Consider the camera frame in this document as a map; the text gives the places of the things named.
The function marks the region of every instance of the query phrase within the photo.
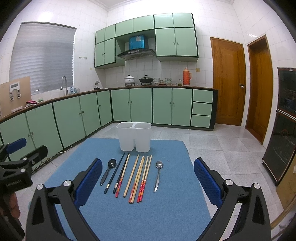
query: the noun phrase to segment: black spoon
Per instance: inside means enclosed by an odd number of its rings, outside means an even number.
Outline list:
[[[116,160],[115,159],[111,159],[111,160],[108,161],[108,168],[107,168],[106,172],[104,173],[104,176],[101,179],[100,186],[102,186],[104,184],[104,181],[106,180],[110,169],[114,168],[115,166],[116,166]]]

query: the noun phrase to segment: metal spoon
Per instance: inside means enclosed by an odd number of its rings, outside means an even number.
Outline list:
[[[160,169],[162,169],[162,167],[163,167],[163,162],[162,161],[157,161],[155,165],[156,165],[156,168],[158,169],[158,174],[157,174],[157,179],[156,179],[156,183],[155,183],[153,192],[157,191],[158,184],[159,184]]]
[[[111,160],[108,161],[108,168],[107,168],[106,172],[104,173],[104,176],[101,179],[100,186],[102,186],[104,184],[104,181],[106,180],[109,171],[111,170],[111,168],[114,168],[115,166],[116,166],[116,160],[115,159],[111,159]]]

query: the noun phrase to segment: blue mat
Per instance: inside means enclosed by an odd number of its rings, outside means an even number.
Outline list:
[[[118,163],[122,154],[118,139],[89,138],[46,181],[45,186],[59,186],[67,179],[73,180],[80,171],[86,170],[95,158],[103,162],[103,175],[107,162],[115,158]],[[113,170],[103,186],[100,186],[98,181],[87,203],[80,207],[89,226],[101,241],[196,241],[208,225],[210,214],[184,143],[151,140],[150,151],[140,153],[136,167],[137,171],[141,154],[146,157],[152,155],[143,201],[129,204],[128,196],[136,174],[126,198],[123,198],[123,193],[137,154],[135,150],[131,152],[117,199],[112,191],[126,155],[107,194],[104,194],[104,190]],[[155,163],[158,160],[161,160],[164,166],[161,169],[158,190],[153,193],[157,177]],[[67,236],[76,240],[61,206],[56,206]]]

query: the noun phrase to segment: black chopstick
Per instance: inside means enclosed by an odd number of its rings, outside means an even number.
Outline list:
[[[124,166],[126,165],[126,160],[125,160],[125,162],[124,162],[124,165],[122,166],[121,172],[120,172],[120,174],[119,174],[119,176],[118,176],[117,182],[116,182],[115,187],[114,187],[114,189],[113,189],[113,194],[116,193],[116,189],[117,189],[118,183],[119,183],[119,181],[120,181],[121,175],[122,175],[122,173],[123,173]]]
[[[119,161],[117,167],[115,168],[115,170],[114,170],[114,172],[113,172],[113,174],[112,174],[112,177],[110,178],[110,181],[108,182],[107,187],[105,188],[104,194],[107,193],[107,191],[108,191],[108,189],[109,189],[109,186],[110,186],[111,182],[113,181],[113,178],[114,178],[114,176],[115,176],[115,174],[116,174],[116,172],[117,172],[117,169],[119,168],[119,165],[120,165],[120,163],[121,163],[122,158],[124,157],[124,155],[125,155],[125,152],[123,153],[123,155],[122,155],[122,157],[121,157],[121,159],[120,159],[120,161]]]

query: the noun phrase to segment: gray blind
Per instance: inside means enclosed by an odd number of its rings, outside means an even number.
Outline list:
[[[22,23],[12,50],[9,80],[31,77],[31,94],[73,86],[75,29],[46,23]]]

